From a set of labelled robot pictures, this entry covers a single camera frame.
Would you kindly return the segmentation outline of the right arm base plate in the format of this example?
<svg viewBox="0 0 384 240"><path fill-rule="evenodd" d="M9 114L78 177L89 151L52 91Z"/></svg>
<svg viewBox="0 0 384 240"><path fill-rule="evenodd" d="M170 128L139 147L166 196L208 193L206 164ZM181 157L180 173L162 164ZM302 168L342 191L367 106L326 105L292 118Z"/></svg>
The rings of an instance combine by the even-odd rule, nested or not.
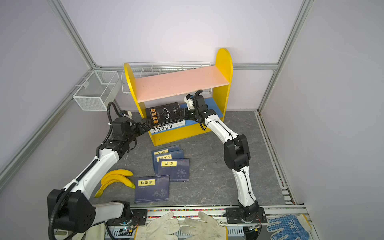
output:
<svg viewBox="0 0 384 240"><path fill-rule="evenodd" d="M250 217L247 217L242 212L241 208L226 208L224 217L228 224L264 224L267 223L266 213L264 208L259 207L256 213Z"/></svg>

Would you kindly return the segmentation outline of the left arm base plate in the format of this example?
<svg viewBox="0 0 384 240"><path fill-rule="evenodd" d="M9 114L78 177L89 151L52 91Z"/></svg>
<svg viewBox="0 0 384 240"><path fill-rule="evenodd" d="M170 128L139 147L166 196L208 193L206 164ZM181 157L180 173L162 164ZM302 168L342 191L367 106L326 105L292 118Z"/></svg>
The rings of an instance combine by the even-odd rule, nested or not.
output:
<svg viewBox="0 0 384 240"><path fill-rule="evenodd" d="M118 227L126 227L126 226L143 226L146 224L146 220L148 218L148 210L147 209L131 209L131 214L128 218L120 217L118 219L108 220L109 226L118 226Z"/></svg>

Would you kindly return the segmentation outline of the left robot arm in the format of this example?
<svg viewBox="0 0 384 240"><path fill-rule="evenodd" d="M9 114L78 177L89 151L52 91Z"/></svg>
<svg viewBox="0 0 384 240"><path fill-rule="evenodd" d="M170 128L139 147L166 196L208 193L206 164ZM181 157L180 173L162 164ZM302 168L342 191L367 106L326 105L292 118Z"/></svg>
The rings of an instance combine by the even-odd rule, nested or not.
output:
<svg viewBox="0 0 384 240"><path fill-rule="evenodd" d="M111 112L107 111L109 131L96 148L93 160L70 183L60 190L52 190L47 197L50 240L56 238L55 230L69 231L70 235L67 238L71 239L76 234L85 233L91 227L112 219L132 219L129 202L112 201L92 205L90 198L107 171L125 153L131 151L130 144L150 131L150 120L141 119L135 122L129 112L118 111L113 102L110 102L107 108L114 108L117 118L113 120Z"/></svg>

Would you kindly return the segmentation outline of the black book orange title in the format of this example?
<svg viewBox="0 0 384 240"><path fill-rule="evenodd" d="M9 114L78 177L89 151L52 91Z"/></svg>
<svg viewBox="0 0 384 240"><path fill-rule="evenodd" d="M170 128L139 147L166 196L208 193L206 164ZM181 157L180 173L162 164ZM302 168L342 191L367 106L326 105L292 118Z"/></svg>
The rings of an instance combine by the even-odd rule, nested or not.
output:
<svg viewBox="0 0 384 240"><path fill-rule="evenodd" d="M150 120L152 127L174 124L184 120L180 105L177 102L146 108L146 117Z"/></svg>

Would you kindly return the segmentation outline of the navy book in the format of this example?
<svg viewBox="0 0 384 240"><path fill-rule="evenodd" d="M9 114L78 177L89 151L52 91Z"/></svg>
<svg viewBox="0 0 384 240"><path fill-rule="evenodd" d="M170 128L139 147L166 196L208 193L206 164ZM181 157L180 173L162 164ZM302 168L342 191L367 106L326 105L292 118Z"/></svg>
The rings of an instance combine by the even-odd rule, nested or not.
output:
<svg viewBox="0 0 384 240"><path fill-rule="evenodd" d="M135 204L169 200L170 176L139 177L135 185Z"/></svg>
<svg viewBox="0 0 384 240"><path fill-rule="evenodd" d="M169 176L170 182L188 182L189 170L189 159L161 159L157 176Z"/></svg>
<svg viewBox="0 0 384 240"><path fill-rule="evenodd" d="M160 160L173 160L173 159L183 159L183 158L184 158L183 150L153 154L154 171L155 173L158 172Z"/></svg>
<svg viewBox="0 0 384 240"><path fill-rule="evenodd" d="M179 145L174 145L174 146L170 146L170 147L167 147L167 148L163 148L163 149L159 149L159 150L154 150L154 151L152 151L153 162L157 161L155 155L170 153L170 152L174 152L174 151L179 151L180 149L181 148L180 148Z"/></svg>

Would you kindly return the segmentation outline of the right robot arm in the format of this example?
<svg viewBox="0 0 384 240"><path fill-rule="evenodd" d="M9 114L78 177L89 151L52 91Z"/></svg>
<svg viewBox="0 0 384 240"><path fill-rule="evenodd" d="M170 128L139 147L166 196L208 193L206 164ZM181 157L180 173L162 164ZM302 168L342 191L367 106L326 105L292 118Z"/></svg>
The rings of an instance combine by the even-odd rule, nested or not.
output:
<svg viewBox="0 0 384 240"><path fill-rule="evenodd" d="M208 107L201 91L184 98L187 104L185 119L200 124L203 131L211 130L224 145L224 161L232 171L237 190L239 213L237 217L246 222L262 222L263 208L254 195L250 180L250 149L245 135L232 131L217 113Z"/></svg>

